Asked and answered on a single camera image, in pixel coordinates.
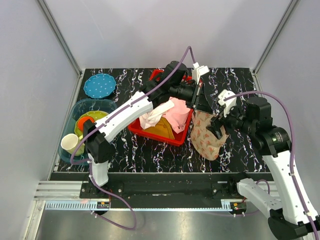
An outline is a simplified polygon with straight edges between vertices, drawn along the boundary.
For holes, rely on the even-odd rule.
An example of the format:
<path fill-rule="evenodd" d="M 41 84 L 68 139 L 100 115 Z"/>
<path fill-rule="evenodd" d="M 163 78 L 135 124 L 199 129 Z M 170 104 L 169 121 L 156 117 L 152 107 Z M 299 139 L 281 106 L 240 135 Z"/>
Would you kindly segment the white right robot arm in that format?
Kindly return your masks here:
<path fill-rule="evenodd" d="M 248 135 L 270 170 L 279 199 L 262 190 L 245 173 L 227 185 L 228 195 L 248 199 L 266 217 L 278 240 L 294 240 L 310 233 L 319 239 L 320 216 L 303 188 L 295 161 L 290 160 L 293 147 L 289 134 L 273 125 L 272 107 L 265 98 L 248 98 L 244 110 L 236 101 L 221 97 L 220 113 L 211 119 L 207 129 L 218 139 L 222 137 L 221 127 Z"/>

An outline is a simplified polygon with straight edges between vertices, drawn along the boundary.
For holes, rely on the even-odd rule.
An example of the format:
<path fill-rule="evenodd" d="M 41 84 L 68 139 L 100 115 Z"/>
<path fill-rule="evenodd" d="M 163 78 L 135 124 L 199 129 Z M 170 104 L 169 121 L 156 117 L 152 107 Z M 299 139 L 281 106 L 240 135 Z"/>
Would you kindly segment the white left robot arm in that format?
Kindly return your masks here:
<path fill-rule="evenodd" d="M 108 193 L 108 161 L 114 155 L 112 141 L 124 128 L 143 114 L 163 106 L 171 97 L 183 100 L 189 109 L 211 113 L 204 95 L 201 77 L 209 68 L 193 64 L 191 79 L 187 80 L 187 67 L 178 61 L 169 63 L 162 73 L 148 80 L 140 90 L 106 117 L 84 123 L 83 142 L 89 157 L 90 192 L 97 198 Z"/>

